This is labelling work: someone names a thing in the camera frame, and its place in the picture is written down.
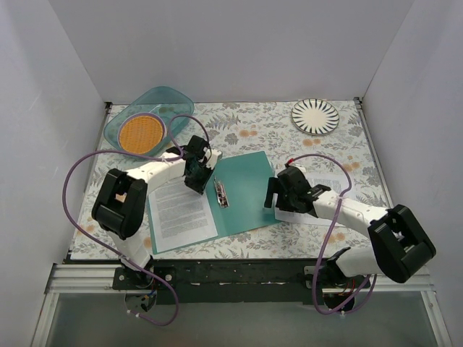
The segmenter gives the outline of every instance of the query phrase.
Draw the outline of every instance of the floral tablecloth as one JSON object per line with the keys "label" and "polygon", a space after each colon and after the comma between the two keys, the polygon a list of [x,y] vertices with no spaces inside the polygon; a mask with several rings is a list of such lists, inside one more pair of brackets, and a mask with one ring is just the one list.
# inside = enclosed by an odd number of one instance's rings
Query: floral tablecloth
{"label": "floral tablecloth", "polygon": [[[294,102],[284,103],[199,103],[195,115],[208,130],[214,148],[224,157],[264,150],[277,171],[288,158],[321,153],[336,158],[352,175],[357,200],[375,206],[386,206],[386,198],[378,169],[368,145],[353,101],[330,101],[339,112],[340,123],[332,133],[316,137],[298,130],[291,121]],[[113,106],[108,120],[126,106]],[[187,143],[193,134],[202,134],[195,122],[179,134],[180,144]],[[111,148],[102,140],[102,149]],[[322,158],[304,159],[300,163],[308,172],[341,174],[333,163]],[[79,224],[89,233],[113,245],[107,233],[101,230],[90,213],[106,172],[110,168],[127,170],[140,162],[123,155],[99,155],[93,169],[90,185],[82,204]],[[162,259],[211,258],[302,258],[317,257],[326,226],[279,223],[235,236],[204,242],[154,256]],[[145,247],[151,251],[150,228],[145,214],[140,228]],[[365,247],[369,241],[362,235],[344,228],[335,228],[326,249],[326,256],[351,246]],[[115,254],[87,239],[76,231],[71,247],[72,260],[116,259]]]}

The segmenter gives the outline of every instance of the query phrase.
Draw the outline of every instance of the striped plate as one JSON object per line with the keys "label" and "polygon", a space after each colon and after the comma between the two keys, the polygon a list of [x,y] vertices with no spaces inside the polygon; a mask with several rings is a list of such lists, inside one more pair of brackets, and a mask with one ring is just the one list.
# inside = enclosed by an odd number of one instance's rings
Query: striped plate
{"label": "striped plate", "polygon": [[324,135],[339,124],[338,111],[324,100],[302,100],[292,108],[291,118],[296,127],[311,135]]}

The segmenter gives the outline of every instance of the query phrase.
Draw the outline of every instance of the white wall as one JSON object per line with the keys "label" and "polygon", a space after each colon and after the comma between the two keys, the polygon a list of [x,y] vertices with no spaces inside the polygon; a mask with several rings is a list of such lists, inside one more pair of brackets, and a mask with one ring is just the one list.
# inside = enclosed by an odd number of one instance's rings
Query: white wall
{"label": "white wall", "polygon": [[[67,169],[90,151],[103,102],[46,0],[0,0],[0,346],[29,346],[72,227]],[[74,215],[87,168],[69,190]]]}
{"label": "white wall", "polygon": [[50,0],[104,100],[363,96],[413,0]]}
{"label": "white wall", "polygon": [[395,203],[437,248],[429,268],[455,346],[463,346],[463,1],[416,0],[365,96]]}

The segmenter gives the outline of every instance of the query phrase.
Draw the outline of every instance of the metal clip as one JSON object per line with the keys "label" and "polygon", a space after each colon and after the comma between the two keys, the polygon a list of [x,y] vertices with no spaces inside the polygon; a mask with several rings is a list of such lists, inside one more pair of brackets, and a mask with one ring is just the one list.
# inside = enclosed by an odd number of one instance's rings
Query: metal clip
{"label": "metal clip", "polygon": [[216,188],[218,204],[221,208],[227,208],[229,201],[226,197],[225,186],[222,182],[217,181],[216,177],[214,177],[214,187]]}

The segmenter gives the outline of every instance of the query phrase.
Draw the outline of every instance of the orange disc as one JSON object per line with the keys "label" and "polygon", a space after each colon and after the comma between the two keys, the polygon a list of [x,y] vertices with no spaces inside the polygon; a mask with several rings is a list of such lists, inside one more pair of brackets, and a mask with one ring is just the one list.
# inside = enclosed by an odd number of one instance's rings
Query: orange disc
{"label": "orange disc", "polygon": [[145,114],[126,120],[119,130],[119,144],[127,152],[145,154],[164,136],[162,120]]}

